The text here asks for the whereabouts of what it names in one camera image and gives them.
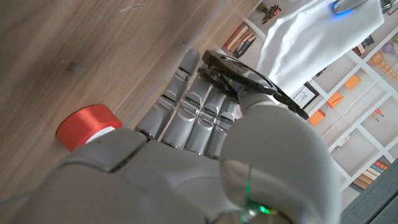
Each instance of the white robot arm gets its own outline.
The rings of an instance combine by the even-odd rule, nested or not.
[[[337,174],[308,115],[215,52],[184,95],[198,61],[190,50],[135,130],[73,151],[14,223],[338,223]]]

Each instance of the book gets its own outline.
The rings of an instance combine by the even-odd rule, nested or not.
[[[224,47],[227,48],[228,45],[232,42],[232,40],[243,30],[244,25],[241,24],[236,31],[232,34],[232,36],[225,42]]]
[[[358,50],[359,50],[359,52],[361,53],[361,54],[363,54],[363,53],[365,53],[366,51],[365,51],[365,48],[362,46],[362,44],[359,44],[358,46],[356,46],[357,48],[358,48]]]
[[[371,180],[376,180],[376,178],[377,178],[376,175],[372,174],[371,172],[369,172],[367,170],[364,171],[362,174],[365,175],[366,177],[369,177]]]
[[[388,166],[385,165],[384,163],[380,162],[380,161],[376,161],[376,162],[374,163],[374,165],[376,165],[376,166],[378,166],[378,167],[380,167],[380,168],[382,168],[382,169],[384,169],[384,170],[388,169]]]
[[[250,34],[250,30],[247,30],[244,34],[242,34],[242,36],[236,40],[235,44],[232,45],[231,49],[229,50],[230,52],[235,52],[235,50],[239,47],[239,45],[241,44],[241,42]]]
[[[356,179],[353,182],[355,185],[357,185],[358,187],[361,187],[362,189],[366,189],[367,187],[369,187],[369,184],[363,182],[362,180]]]
[[[374,40],[371,35],[369,35],[369,37],[367,37],[365,40],[368,43],[368,46],[374,43]]]
[[[366,42],[366,40],[362,41],[362,46],[363,48],[369,47],[369,44]]]
[[[359,49],[357,47],[353,48],[353,52],[356,53],[356,55],[360,56],[361,52],[359,52]]]
[[[236,50],[235,50],[233,53],[239,51],[239,50],[242,48],[243,44],[244,44],[246,41],[248,41],[248,39],[249,39],[251,36],[253,36],[252,33],[250,33],[247,37],[245,37],[245,38],[241,41],[241,43],[239,44],[238,48],[236,48]]]
[[[361,193],[364,189],[354,183],[349,185],[352,189],[356,190],[357,192]]]
[[[369,185],[371,185],[371,184],[373,183],[373,180],[372,180],[372,179],[370,179],[369,177],[366,177],[366,176],[363,175],[363,174],[361,174],[361,175],[358,177],[358,179],[359,179],[359,180],[362,180],[363,182],[365,182],[365,183],[367,183],[367,184],[369,184]]]
[[[250,47],[250,45],[254,42],[254,40],[256,39],[256,36],[252,36],[250,37],[243,45],[242,47],[237,51],[234,52],[234,57],[236,58],[240,58]]]
[[[235,44],[235,42],[248,30],[247,26],[244,26],[243,29],[237,34],[237,36],[231,41],[231,43],[227,46],[227,50],[231,50],[231,47]]]
[[[381,174],[384,172],[384,169],[382,169],[374,164],[371,165],[371,168],[375,169],[376,171],[378,171]]]
[[[366,169],[367,171],[369,171],[370,173],[376,175],[376,177],[380,176],[380,172],[373,169],[372,167],[369,167],[368,169]]]

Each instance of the gray panel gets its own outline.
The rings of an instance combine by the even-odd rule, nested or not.
[[[398,223],[398,196],[371,222],[371,224],[386,223]]]
[[[124,128],[116,129],[79,147],[60,165],[80,163],[110,171],[147,141],[141,133]]]
[[[341,213],[341,224],[364,224],[371,220],[381,211],[386,202],[391,197],[395,197],[398,192],[398,161],[395,161],[386,171],[384,171],[366,190],[353,200]],[[383,218],[379,217],[376,223],[388,222],[388,213]],[[398,209],[395,213],[390,213],[393,217],[398,217]]]

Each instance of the shelf compartment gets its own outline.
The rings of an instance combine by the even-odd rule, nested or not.
[[[232,55],[232,53],[229,50],[227,50],[226,47],[222,47],[221,49],[227,56],[234,58],[253,69],[256,69],[257,63],[260,59],[261,48],[262,48],[262,45],[264,44],[264,40],[261,39],[257,34],[255,34],[255,33],[253,33],[253,34],[256,36],[256,39],[250,45],[250,47],[247,49],[247,51],[242,56],[240,56],[240,58],[235,58]]]
[[[344,85],[338,89],[344,98],[334,108],[350,124],[354,124],[364,112],[367,112],[366,109],[387,94],[387,91],[362,69],[359,69],[358,74],[361,82],[354,89],[349,90]]]
[[[379,151],[357,129],[351,138],[330,152],[332,158],[352,177],[366,165]]]
[[[343,211],[360,193],[347,187],[341,193],[341,211]]]
[[[395,144],[390,150],[390,154],[394,159],[398,159],[398,144]]]
[[[348,55],[344,54],[339,59],[331,63],[325,71],[319,76],[314,77],[313,81],[316,82],[326,93],[333,94],[336,91],[341,81],[344,82],[349,79],[359,66]]]
[[[351,126],[333,108],[328,108],[325,103],[320,109],[326,114],[322,121],[315,127],[308,121],[314,130],[322,136],[328,146],[331,146]]]
[[[365,53],[360,57],[367,62],[394,34],[398,32],[398,13],[389,16],[384,14],[384,22],[372,34],[374,43],[365,48]]]
[[[326,103],[326,100],[321,96],[317,96],[305,109],[309,117],[311,117],[317,110]]]
[[[379,121],[368,116],[361,125],[375,138],[379,143],[386,147],[398,136],[398,102],[390,96],[379,107],[384,117],[373,112],[378,117]]]
[[[373,66],[373,65],[369,65],[369,66],[374,70],[374,73],[378,74],[383,80],[385,80],[394,89],[394,91],[398,91],[398,80],[392,78],[390,75],[388,75],[387,73],[383,72],[377,66]]]

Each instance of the orange book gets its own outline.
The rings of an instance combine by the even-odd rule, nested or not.
[[[359,179],[359,180],[362,180],[363,182],[365,182],[365,183],[367,183],[367,184],[369,184],[369,185],[371,185],[371,184],[373,183],[373,180],[372,180],[372,179],[370,179],[369,177],[366,177],[366,176],[363,175],[363,174],[361,174],[361,175],[358,177],[358,179]]]
[[[369,177],[371,180],[376,180],[376,178],[377,178],[376,175],[372,174],[371,172],[369,172],[367,170],[365,172],[363,172],[362,174],[365,175],[366,177]]]
[[[328,104],[331,108],[334,108],[338,103],[340,103],[341,100],[343,100],[343,98],[344,97],[339,92],[336,92],[329,98]]]
[[[237,34],[232,42],[226,47],[227,50],[231,50],[231,47],[238,41],[239,38],[249,29],[248,26],[244,26],[243,29]]]
[[[244,25],[241,24],[236,31],[232,34],[232,36],[225,42],[224,47],[227,48],[228,45],[232,42],[232,40],[243,30]]]
[[[245,39],[248,35],[250,35],[250,30],[247,30],[236,42],[234,45],[232,45],[231,49],[229,50],[230,52],[235,52],[235,50],[239,47],[243,39]]]
[[[369,171],[369,172],[371,172],[372,174],[376,175],[376,177],[380,176],[379,171],[373,169],[372,167],[369,167],[369,168],[367,169],[367,171]]]
[[[317,112],[315,112],[311,118],[310,118],[310,122],[312,123],[312,125],[316,126],[317,124],[319,124],[319,122],[321,122],[321,120],[326,116],[326,114],[319,109]]]
[[[349,90],[353,90],[361,81],[362,79],[358,78],[356,75],[353,75],[347,80],[346,83],[344,83],[344,85],[347,86]]]
[[[369,184],[363,182],[362,180],[359,179],[355,179],[354,180],[354,184],[356,184],[358,187],[361,187],[362,189],[366,189],[367,187],[369,187]]]
[[[380,161],[376,161],[376,162],[374,163],[374,165],[376,165],[376,166],[378,166],[378,167],[380,167],[380,168],[382,168],[382,169],[384,169],[384,170],[388,169],[388,166],[385,165],[384,163],[380,162]]]

